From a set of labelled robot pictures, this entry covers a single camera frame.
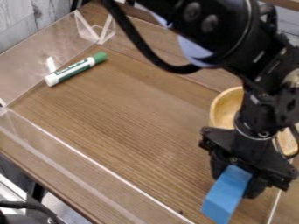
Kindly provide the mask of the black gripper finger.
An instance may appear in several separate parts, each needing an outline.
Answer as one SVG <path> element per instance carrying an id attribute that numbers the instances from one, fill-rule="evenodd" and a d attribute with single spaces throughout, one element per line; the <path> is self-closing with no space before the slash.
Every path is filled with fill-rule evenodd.
<path id="1" fill-rule="evenodd" d="M 233 158 L 234 156 L 225 150 L 214 150 L 210 153 L 211 176 L 215 179 L 221 177 L 221 174 L 226 171 L 227 166 L 233 164 Z"/>
<path id="2" fill-rule="evenodd" d="M 243 194 L 245 199 L 255 199 L 273 184 L 266 175 L 255 174 L 249 181 L 247 189 Z"/>

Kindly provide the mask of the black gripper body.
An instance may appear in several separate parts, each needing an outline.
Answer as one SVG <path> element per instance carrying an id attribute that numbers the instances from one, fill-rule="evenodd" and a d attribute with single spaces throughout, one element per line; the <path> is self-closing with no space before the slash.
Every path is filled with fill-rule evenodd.
<path id="1" fill-rule="evenodd" d="M 277 151 L 273 139 L 254 139 L 237 129 L 203 127 L 199 146 L 210 153 L 226 151 L 234 158 L 233 165 L 253 176 L 266 175 L 273 186 L 286 191 L 298 178 L 298 170 Z"/>

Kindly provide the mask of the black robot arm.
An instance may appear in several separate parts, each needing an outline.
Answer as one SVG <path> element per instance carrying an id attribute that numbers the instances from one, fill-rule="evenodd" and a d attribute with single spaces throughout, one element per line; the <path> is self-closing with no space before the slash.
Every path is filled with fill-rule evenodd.
<path id="1" fill-rule="evenodd" d="M 186 69 L 221 67 L 243 81 L 234 127 L 201 130 L 213 177 L 237 165 L 253 175 L 246 198 L 270 186 L 287 190 L 298 170 L 274 139 L 290 130 L 299 141 L 299 47 L 278 31 L 277 7 L 258 0 L 137 1 L 182 38 Z"/>

